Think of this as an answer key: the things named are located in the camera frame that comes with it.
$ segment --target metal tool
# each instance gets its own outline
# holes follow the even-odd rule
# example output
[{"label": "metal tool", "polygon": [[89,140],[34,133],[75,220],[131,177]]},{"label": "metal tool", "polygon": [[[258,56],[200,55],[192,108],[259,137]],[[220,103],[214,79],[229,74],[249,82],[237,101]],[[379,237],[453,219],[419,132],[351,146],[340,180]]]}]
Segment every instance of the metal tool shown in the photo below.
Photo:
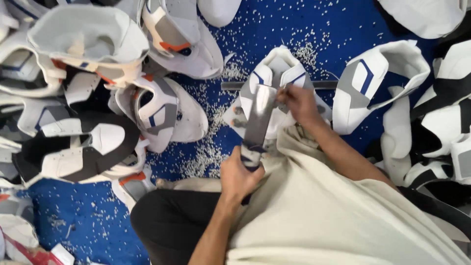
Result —
[{"label": "metal tool", "polygon": [[[338,80],[311,81],[316,90],[333,90],[337,88]],[[239,91],[245,82],[221,82],[221,89],[225,91]]]},{"label": "metal tool", "polygon": [[250,172],[259,168],[268,123],[276,106],[276,88],[258,84],[256,90],[241,147],[242,163]]}]

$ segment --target blue mat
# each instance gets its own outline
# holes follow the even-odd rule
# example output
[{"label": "blue mat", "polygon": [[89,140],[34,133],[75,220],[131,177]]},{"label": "blue mat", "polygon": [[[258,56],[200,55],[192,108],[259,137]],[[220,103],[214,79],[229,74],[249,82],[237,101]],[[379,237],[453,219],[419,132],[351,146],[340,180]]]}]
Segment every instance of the blue mat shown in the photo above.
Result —
[{"label": "blue mat", "polygon": [[[183,177],[217,177],[219,163],[242,139],[220,120],[236,95],[222,93],[222,80],[245,81],[269,51],[283,43],[302,61],[313,80],[334,80],[350,58],[374,45],[396,41],[374,8],[372,0],[243,0],[234,21],[222,28],[210,27],[223,56],[232,52],[223,78],[193,80],[174,75],[173,79],[203,106],[210,131],[202,141],[171,144],[161,155],[148,154],[154,178],[177,180]],[[429,63],[435,41],[415,35],[418,47]],[[415,103],[432,77],[411,95]],[[374,101],[390,98],[387,87],[406,80],[388,74]],[[320,92],[332,105],[333,93]],[[373,112],[344,139],[359,152],[383,132],[382,115],[389,107]],[[74,185],[42,180],[30,188],[40,243],[51,249],[62,243],[77,262],[88,257],[94,262],[114,265],[148,264],[148,254],[135,235],[129,213],[111,191],[110,183]]]}]

